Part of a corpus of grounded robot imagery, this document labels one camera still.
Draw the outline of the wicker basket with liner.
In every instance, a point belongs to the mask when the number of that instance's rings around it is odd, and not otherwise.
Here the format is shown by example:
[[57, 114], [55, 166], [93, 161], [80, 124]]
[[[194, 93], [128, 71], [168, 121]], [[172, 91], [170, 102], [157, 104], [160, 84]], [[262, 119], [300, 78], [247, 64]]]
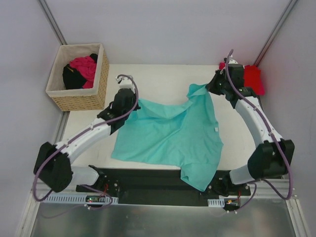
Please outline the wicker basket with liner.
[[[73, 59], [92, 53], [98, 55], [93, 87], [67, 90], [62, 77], [63, 68]], [[64, 112], [102, 110], [105, 105], [108, 74], [109, 62], [101, 43], [61, 45], [45, 91]]]

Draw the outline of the teal t shirt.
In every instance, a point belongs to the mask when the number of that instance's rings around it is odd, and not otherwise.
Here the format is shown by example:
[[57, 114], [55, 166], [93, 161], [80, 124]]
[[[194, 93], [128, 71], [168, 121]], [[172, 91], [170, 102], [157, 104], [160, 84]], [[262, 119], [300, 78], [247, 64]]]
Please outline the teal t shirt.
[[218, 168], [223, 142], [205, 85], [191, 84], [187, 99], [180, 105], [139, 100], [141, 109], [118, 130], [111, 157], [179, 167], [183, 182], [205, 191]]

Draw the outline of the red t shirt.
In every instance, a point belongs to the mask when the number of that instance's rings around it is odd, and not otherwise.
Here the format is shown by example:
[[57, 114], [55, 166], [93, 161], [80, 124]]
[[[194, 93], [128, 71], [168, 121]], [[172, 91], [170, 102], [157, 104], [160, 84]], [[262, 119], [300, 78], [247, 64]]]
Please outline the red t shirt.
[[265, 95], [265, 89], [261, 80], [261, 70], [255, 65], [246, 65], [244, 67], [244, 86], [251, 87], [256, 95]]

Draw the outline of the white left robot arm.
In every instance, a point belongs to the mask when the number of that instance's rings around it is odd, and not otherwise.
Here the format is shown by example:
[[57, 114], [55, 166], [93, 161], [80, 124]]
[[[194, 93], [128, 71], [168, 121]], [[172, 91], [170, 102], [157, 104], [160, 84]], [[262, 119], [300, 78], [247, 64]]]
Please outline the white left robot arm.
[[41, 180], [55, 193], [69, 185], [87, 186], [93, 192], [101, 191], [105, 182], [101, 171], [93, 165], [77, 167], [73, 163], [96, 142], [123, 127], [130, 113], [139, 108], [138, 91], [120, 89], [113, 102], [86, 128], [56, 144], [42, 144], [34, 167], [33, 184]]

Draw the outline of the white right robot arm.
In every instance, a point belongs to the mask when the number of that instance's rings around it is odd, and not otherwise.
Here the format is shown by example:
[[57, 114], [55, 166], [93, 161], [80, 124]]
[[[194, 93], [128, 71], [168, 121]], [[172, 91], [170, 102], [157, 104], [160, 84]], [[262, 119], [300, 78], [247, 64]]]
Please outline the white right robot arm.
[[274, 129], [253, 89], [244, 85], [244, 66], [229, 60], [223, 69], [216, 70], [206, 89], [225, 96], [244, 120], [256, 146], [246, 165], [229, 172], [229, 179], [222, 182], [223, 191], [233, 195], [240, 184], [289, 174], [294, 143], [285, 140]]

